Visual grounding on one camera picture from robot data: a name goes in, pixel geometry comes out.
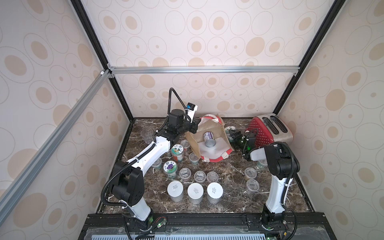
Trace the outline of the wide jar dark lid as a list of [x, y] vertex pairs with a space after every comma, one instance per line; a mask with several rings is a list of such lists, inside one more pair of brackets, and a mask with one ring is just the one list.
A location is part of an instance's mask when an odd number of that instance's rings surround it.
[[217, 204], [220, 202], [223, 196], [224, 190], [219, 183], [210, 183], [207, 187], [207, 197], [211, 204]]

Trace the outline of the seed jar green label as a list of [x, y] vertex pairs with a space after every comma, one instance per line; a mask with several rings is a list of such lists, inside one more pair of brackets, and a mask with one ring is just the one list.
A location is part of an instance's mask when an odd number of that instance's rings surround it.
[[198, 165], [200, 158], [195, 153], [191, 153], [189, 154], [189, 161], [192, 165]]

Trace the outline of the wide jar pineapple lid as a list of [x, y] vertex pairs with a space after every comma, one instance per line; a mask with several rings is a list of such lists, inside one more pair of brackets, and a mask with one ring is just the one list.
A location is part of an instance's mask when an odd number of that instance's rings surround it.
[[171, 154], [175, 162], [182, 162], [184, 159], [184, 147], [176, 144], [171, 148]]

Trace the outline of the wide jar white bottom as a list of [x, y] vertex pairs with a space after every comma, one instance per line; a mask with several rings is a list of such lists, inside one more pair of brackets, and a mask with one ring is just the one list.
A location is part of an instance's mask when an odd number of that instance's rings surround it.
[[201, 184], [192, 183], [191, 185], [189, 185], [187, 192], [190, 203], [194, 205], [199, 205], [202, 202], [204, 188]]

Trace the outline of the seed jar orange label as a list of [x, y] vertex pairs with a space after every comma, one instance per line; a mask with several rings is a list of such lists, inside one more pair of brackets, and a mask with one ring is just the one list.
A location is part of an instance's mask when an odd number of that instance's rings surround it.
[[194, 174], [194, 180], [196, 183], [199, 183], [199, 184], [202, 184], [206, 181], [207, 179], [207, 175], [205, 172], [203, 171], [197, 171], [195, 172]]

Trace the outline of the wide jar purple flower label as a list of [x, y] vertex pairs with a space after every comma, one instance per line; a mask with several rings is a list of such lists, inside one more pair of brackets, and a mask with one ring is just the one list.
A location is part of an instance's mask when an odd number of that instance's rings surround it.
[[174, 179], [177, 176], [178, 166], [174, 161], [167, 161], [163, 165], [163, 171], [168, 179]]

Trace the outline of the seed jar yellow label back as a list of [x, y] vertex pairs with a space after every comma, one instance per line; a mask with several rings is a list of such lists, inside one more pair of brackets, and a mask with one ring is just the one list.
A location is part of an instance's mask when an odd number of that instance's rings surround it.
[[267, 160], [257, 161], [257, 166], [259, 169], [265, 169], [268, 167], [268, 162], [267, 162]]

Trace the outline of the red burlap canvas bag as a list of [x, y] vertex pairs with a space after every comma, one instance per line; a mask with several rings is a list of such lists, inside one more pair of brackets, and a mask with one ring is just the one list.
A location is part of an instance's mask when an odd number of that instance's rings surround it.
[[222, 118], [205, 115], [200, 120], [195, 134], [185, 133], [193, 153], [208, 163], [218, 163], [227, 159], [233, 152], [233, 148], [225, 132], [225, 123]]

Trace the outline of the small jar red label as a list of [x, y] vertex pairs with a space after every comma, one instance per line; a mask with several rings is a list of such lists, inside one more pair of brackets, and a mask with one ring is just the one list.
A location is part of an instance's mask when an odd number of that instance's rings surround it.
[[182, 168], [179, 171], [180, 179], [184, 182], [189, 181], [192, 177], [192, 172], [189, 168]]

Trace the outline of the seed jar red label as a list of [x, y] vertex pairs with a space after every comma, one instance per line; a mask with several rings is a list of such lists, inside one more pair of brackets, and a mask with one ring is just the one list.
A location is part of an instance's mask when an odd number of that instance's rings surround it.
[[257, 171], [252, 167], [248, 167], [244, 170], [244, 176], [247, 181], [255, 179], [257, 177]]

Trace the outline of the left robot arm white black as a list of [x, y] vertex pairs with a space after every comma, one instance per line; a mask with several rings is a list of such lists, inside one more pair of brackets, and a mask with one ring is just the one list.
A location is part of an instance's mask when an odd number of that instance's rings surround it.
[[151, 137], [151, 143], [126, 163], [119, 162], [112, 176], [101, 191], [101, 202], [105, 206], [122, 207], [141, 222], [148, 221], [152, 210], [144, 199], [144, 176], [163, 154], [171, 150], [180, 136], [195, 134], [201, 119], [195, 117], [198, 106], [185, 105], [174, 88], [169, 90], [167, 117], [163, 125]]

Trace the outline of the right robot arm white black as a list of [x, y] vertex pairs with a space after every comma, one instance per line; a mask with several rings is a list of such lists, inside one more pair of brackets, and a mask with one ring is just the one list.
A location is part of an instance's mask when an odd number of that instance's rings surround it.
[[259, 131], [230, 130], [233, 145], [242, 150], [242, 157], [248, 162], [266, 160], [272, 175], [271, 188], [267, 202], [263, 206], [261, 223], [265, 228], [273, 227], [283, 222], [286, 207], [286, 197], [294, 176], [300, 170], [292, 150], [285, 142], [274, 142], [262, 147], [256, 147]]

